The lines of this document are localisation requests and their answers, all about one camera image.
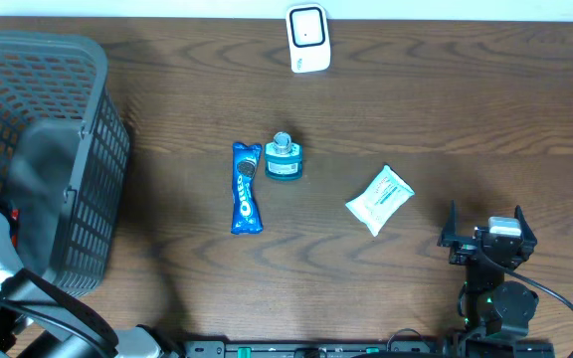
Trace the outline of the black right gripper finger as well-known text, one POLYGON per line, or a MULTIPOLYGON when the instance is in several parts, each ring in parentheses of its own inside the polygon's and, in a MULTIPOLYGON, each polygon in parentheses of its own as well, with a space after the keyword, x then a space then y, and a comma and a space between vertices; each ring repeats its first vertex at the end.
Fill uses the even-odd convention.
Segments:
POLYGON ((447 222, 443 226, 438 239, 439 247, 457 248, 460 245, 461 239, 457 235, 457 216, 456 202, 452 201, 447 222))
POLYGON ((527 224, 524 214, 520 206, 516 206, 514 209, 514 218, 518 221, 520 229, 521 229, 521 236, 526 243, 536 244, 537 239, 532 232, 531 228, 527 224))

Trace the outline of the white teal wet wipes pack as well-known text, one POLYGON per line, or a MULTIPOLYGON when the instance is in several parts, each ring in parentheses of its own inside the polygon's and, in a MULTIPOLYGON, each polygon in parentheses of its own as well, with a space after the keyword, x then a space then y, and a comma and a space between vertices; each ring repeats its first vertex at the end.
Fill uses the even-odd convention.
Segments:
POLYGON ((365 191, 345 207, 377 237, 390 217, 414 195, 414 190, 389 165, 384 165, 365 191))

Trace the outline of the teal mouthwash bottle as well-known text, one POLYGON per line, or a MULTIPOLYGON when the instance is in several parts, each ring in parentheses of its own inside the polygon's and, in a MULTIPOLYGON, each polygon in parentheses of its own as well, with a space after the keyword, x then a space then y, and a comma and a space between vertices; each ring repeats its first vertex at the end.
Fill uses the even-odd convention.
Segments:
POLYGON ((274 180, 292 181, 302 176, 302 147, 287 132, 276 133, 273 141, 265 145, 265 160, 265 173, 274 180))

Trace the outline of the blue Oreo cookie pack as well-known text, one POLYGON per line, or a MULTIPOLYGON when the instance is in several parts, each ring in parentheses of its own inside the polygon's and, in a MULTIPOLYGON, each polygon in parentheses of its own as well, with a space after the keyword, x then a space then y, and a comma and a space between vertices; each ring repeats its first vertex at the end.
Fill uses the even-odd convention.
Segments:
POLYGON ((261 214, 253 194, 253 184, 262 154, 261 144, 232 144, 233 215, 231 233, 259 234, 263 230, 261 214))

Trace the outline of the red Nescafe coffee stick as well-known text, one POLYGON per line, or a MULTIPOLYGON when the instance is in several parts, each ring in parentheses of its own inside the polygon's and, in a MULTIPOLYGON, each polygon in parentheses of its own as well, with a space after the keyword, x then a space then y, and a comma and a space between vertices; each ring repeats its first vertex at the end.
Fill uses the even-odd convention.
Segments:
POLYGON ((14 248, 18 246, 19 214, 18 209, 13 209, 10 214, 11 242, 14 248))

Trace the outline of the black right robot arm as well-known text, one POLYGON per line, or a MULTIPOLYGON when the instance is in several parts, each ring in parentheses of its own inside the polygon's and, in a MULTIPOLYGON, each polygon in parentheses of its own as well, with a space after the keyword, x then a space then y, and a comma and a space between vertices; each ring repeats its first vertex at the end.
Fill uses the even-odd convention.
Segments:
POLYGON ((452 204, 438 245, 450 250, 451 265, 466 268, 458 298, 465 330, 448 338, 446 350, 454 357, 514 357, 539 302, 523 283, 505 278, 529 260, 537 245, 522 210, 515 208, 511 218, 491 217, 467 237, 457 233, 452 204))

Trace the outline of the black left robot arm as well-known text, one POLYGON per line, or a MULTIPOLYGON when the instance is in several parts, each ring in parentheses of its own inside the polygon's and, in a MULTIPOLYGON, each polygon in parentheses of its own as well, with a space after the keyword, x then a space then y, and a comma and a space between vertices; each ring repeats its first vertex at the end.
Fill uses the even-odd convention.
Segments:
POLYGON ((0 357, 33 323, 43 328, 23 357, 184 357, 185 349, 148 326, 114 330, 90 307, 23 267, 0 211, 0 357))

